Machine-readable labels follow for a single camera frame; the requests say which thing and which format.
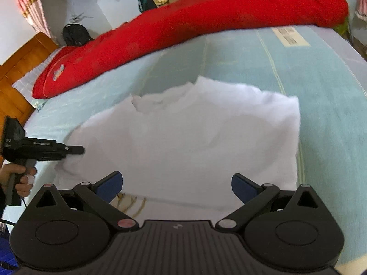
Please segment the white t-shirt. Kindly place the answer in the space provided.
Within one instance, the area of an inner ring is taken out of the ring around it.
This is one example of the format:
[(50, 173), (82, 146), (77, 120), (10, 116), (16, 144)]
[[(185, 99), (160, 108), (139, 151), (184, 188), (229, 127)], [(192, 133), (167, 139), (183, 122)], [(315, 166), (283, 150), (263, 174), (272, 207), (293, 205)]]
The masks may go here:
[(70, 189), (118, 171), (122, 207), (138, 222), (217, 221), (241, 206), (235, 173), (296, 188), (299, 128), (297, 97), (199, 77), (127, 97), (77, 127), (68, 143), (85, 152), (57, 164), (55, 182)]

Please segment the wooden headboard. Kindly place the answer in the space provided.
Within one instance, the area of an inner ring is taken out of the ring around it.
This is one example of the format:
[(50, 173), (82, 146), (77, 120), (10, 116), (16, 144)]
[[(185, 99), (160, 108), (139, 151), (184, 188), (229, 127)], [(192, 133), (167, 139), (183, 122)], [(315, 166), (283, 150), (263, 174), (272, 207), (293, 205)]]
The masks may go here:
[(51, 38), (39, 32), (1, 65), (1, 124), (5, 117), (10, 116), (24, 125), (33, 114), (35, 109), (12, 85), (41, 64), (57, 48), (58, 45)]

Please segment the black backpack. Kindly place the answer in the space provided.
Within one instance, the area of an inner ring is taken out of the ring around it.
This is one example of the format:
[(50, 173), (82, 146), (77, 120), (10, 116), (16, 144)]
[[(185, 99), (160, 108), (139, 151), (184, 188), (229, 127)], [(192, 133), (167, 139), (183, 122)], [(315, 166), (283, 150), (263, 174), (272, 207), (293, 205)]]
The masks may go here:
[(68, 46), (81, 47), (93, 41), (87, 29), (81, 24), (67, 24), (62, 35)]

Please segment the teal plaid bed blanket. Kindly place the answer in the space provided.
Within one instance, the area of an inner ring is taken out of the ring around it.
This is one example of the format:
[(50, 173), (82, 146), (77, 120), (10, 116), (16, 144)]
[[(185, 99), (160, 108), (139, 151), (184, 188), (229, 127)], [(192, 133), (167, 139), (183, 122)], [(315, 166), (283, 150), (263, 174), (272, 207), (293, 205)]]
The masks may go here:
[(339, 264), (366, 255), (366, 62), (331, 29), (299, 26), (307, 46), (285, 47), (272, 29), (201, 36), (120, 66), (45, 103), (25, 129), (63, 141), (124, 98), (161, 93), (198, 76), (297, 96), (300, 182), (321, 196), (345, 236)]

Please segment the pink striped curtain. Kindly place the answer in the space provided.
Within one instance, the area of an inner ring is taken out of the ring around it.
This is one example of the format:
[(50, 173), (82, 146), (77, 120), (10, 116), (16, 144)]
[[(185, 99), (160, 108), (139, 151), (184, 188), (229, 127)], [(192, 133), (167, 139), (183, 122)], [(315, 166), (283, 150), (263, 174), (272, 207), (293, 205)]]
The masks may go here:
[(15, 0), (17, 7), (24, 19), (37, 32), (42, 32), (49, 38), (53, 38), (49, 31), (41, 0)]

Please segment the yellow-green bag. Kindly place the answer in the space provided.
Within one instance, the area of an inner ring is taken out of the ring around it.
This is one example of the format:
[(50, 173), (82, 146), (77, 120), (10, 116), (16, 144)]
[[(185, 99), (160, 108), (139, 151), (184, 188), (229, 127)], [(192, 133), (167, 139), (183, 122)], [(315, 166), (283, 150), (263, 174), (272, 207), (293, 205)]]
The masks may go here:
[(333, 29), (336, 33), (338, 33), (339, 36), (344, 38), (344, 40), (349, 41), (350, 40), (350, 33), (348, 28), (348, 18), (345, 19), (344, 23), (336, 25)]

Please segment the red quilt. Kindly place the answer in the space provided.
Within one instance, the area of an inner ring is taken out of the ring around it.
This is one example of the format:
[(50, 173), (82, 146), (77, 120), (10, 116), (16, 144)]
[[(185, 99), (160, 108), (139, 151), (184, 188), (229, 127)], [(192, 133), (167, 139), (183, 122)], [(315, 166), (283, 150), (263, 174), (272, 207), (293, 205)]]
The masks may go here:
[(39, 75), (36, 99), (49, 99), (144, 55), (209, 33), (288, 25), (333, 28), (346, 0), (179, 0), (143, 12), (81, 47), (64, 47)]

